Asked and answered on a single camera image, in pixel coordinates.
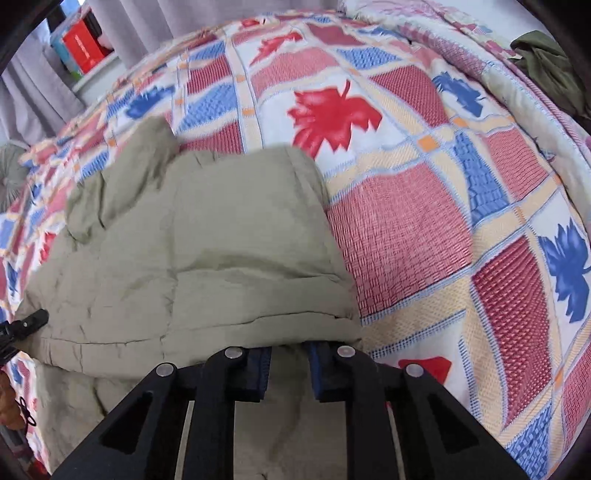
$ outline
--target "black clip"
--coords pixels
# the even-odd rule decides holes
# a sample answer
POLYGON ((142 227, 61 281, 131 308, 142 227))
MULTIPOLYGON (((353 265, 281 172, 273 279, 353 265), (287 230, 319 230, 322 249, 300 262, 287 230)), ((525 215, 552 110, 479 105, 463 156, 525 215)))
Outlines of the black clip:
POLYGON ((27 402, 25 402, 25 399, 21 397, 18 400, 18 405, 21 407, 22 416, 25 417, 27 425, 30 425, 31 427, 36 427, 37 422, 35 421, 33 415, 31 415, 31 412, 27 408, 27 402))
MULTIPOLYGON (((316 398, 346 403, 348 480, 398 480, 402 473, 407 480, 528 480, 421 366, 378 365, 340 343, 306 345, 316 398)), ((270 348, 230 347, 193 367, 159 365, 52 479, 173 479, 194 400, 182 479, 231 480, 234 403, 263 399, 270 360, 270 348)))
POLYGON ((0 323, 0 367, 6 365, 18 353, 12 345, 14 342, 24 340, 39 331, 48 321, 47 310, 39 309, 24 320, 0 323))

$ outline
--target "metal screw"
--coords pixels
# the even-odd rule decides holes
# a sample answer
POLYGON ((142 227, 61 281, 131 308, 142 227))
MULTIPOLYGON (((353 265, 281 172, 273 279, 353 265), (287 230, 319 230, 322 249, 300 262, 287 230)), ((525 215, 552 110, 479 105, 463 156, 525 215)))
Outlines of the metal screw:
POLYGON ((425 373, 425 370, 423 369, 423 367, 421 367, 421 365, 417 365, 417 364, 407 365, 406 371, 411 377, 415 377, 415 378, 418 378, 425 373))
POLYGON ((224 355, 228 358, 239 358, 242 356, 242 349, 239 346, 231 346, 226 348, 224 355))
POLYGON ((156 374, 159 377, 167 377, 174 372, 173 364, 160 364, 156 367, 156 374))
POLYGON ((344 358, 351 358, 355 354, 355 349, 349 345, 341 345, 337 348, 336 352, 339 354, 339 356, 342 356, 344 358))

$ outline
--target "bedspread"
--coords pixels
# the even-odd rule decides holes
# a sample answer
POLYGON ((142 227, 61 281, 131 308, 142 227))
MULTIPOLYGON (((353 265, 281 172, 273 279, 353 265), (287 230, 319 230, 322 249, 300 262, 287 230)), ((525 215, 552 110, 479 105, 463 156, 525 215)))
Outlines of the bedspread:
MULTIPOLYGON (((292 144, 324 176, 364 348, 423 365, 531 478, 549 475, 591 403, 591 153, 489 29, 414 4, 345 2, 372 24, 262 15, 144 59, 22 159, 29 189, 0 225, 5 318, 74 182, 115 161, 141 118, 165 116, 183 149, 292 144)), ((33 377, 20 358, 16 383, 23 369, 33 377)), ((34 412, 34 382, 21 384, 34 412)))

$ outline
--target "gray pillow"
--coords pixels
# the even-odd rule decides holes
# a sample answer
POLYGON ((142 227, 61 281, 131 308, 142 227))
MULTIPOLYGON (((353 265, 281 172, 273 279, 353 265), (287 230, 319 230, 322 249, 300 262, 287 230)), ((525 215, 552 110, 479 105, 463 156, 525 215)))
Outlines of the gray pillow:
POLYGON ((6 212, 21 194, 29 169, 23 167, 18 159, 25 152, 10 143, 0 147, 0 213, 6 212))

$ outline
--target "gray curtain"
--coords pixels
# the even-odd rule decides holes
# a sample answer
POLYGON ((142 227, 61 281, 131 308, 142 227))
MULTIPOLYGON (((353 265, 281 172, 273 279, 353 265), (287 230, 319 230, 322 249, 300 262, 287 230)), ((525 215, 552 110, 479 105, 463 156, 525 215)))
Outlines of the gray curtain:
POLYGON ((87 0, 87 3, 127 67, 156 50, 163 41, 202 27, 291 8, 337 7, 337 0, 87 0))
POLYGON ((25 39, 0 77, 0 136, 7 140, 33 145, 84 111, 60 77, 64 70, 46 43, 46 28, 25 39))

